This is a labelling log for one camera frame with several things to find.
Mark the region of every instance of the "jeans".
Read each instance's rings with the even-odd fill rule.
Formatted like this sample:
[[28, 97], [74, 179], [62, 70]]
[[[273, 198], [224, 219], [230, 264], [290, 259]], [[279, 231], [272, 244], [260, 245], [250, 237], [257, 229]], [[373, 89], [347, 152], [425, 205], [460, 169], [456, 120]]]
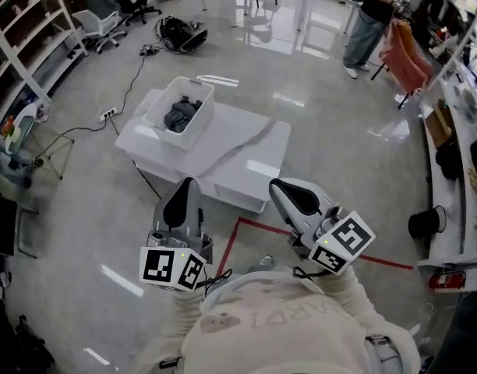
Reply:
[[355, 68], [365, 64], [379, 44], [386, 27], [387, 24], [376, 21], [360, 10], [342, 59], [344, 66]]

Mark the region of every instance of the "orange fabric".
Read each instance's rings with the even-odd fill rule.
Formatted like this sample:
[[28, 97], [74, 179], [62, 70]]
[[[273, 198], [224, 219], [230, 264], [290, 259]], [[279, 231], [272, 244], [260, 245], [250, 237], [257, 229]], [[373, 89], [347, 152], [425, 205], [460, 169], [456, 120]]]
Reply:
[[401, 41], [403, 42], [403, 47], [408, 54], [408, 57], [413, 57], [415, 44], [413, 41], [412, 28], [407, 21], [399, 21], [397, 29], [400, 32]]
[[411, 56], [408, 55], [401, 39], [399, 22], [397, 19], [391, 21], [379, 58], [389, 67], [390, 72], [405, 91], [413, 93], [415, 89], [427, 84], [433, 75], [433, 67], [418, 54], [413, 38], [413, 52]]

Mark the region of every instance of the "pink cloth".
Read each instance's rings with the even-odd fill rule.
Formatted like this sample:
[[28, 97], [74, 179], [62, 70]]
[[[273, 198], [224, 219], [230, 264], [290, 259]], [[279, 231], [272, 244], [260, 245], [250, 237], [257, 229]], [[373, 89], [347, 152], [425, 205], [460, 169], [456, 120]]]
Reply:
[[387, 32], [379, 58], [388, 67], [407, 93], [424, 87], [433, 75], [433, 67], [417, 53], [408, 56], [398, 30], [398, 20], [393, 19]]

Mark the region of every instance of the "black and white marker cube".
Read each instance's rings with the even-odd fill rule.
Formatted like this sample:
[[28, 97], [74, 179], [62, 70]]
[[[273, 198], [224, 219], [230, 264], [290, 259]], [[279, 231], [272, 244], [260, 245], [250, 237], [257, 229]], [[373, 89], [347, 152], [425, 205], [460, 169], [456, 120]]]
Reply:
[[375, 237], [363, 219], [356, 212], [351, 212], [316, 240], [308, 259], [334, 274], [340, 274]]
[[163, 289], [193, 291], [205, 264], [190, 248], [142, 247], [140, 281]]

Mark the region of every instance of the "metal rack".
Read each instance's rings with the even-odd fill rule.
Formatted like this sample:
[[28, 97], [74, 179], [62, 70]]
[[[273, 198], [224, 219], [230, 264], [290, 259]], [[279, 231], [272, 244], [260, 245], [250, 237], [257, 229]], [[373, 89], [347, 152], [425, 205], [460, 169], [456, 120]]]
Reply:
[[[11, 3], [12, 0], [1, 0], [0, 1], [0, 10], [5, 6]], [[24, 87], [27, 85], [37, 96], [38, 98], [46, 104], [51, 103], [49, 93], [53, 85], [60, 79], [64, 72], [70, 67], [75, 60], [78, 59], [81, 55], [88, 55], [86, 48], [84, 47], [81, 37], [79, 36], [77, 29], [72, 23], [71, 17], [65, 7], [63, 0], [57, 0], [59, 8], [54, 12], [46, 12], [43, 20], [38, 23], [27, 35], [23, 38], [23, 41], [18, 46], [12, 46], [7, 40], [5, 34], [9, 32], [14, 26], [18, 26], [19, 21], [25, 19], [26, 14], [36, 5], [45, 2], [46, 0], [29, 0], [27, 7], [23, 9], [16, 15], [16, 18], [12, 20], [4, 29], [0, 27], [0, 49], [5, 56], [5, 61], [0, 67], [0, 79], [3, 75], [11, 70], [15, 71], [20, 76], [20, 80], [17, 80], [16, 83], [9, 88], [6, 93], [6, 97], [3, 102], [0, 104], [0, 125], [3, 122], [5, 116], [9, 109], [16, 103], [17, 100], [22, 96]], [[53, 22], [60, 16], [64, 16], [66, 22], [70, 26], [69, 29], [62, 29], [59, 26], [53, 24]], [[42, 50], [39, 51], [34, 60], [28, 65], [25, 66], [22, 61], [19, 59], [19, 54], [24, 50], [24, 48], [47, 26], [53, 25], [55, 29], [58, 29], [56, 35], [43, 46]], [[63, 44], [66, 45], [66, 41], [69, 38], [75, 39], [73, 44], [79, 45], [79, 50], [70, 50], [66, 59], [63, 62], [60, 62], [58, 65], [55, 65], [55, 71], [43, 82], [35, 77], [36, 72], [40, 67], [47, 61], [47, 59]]]

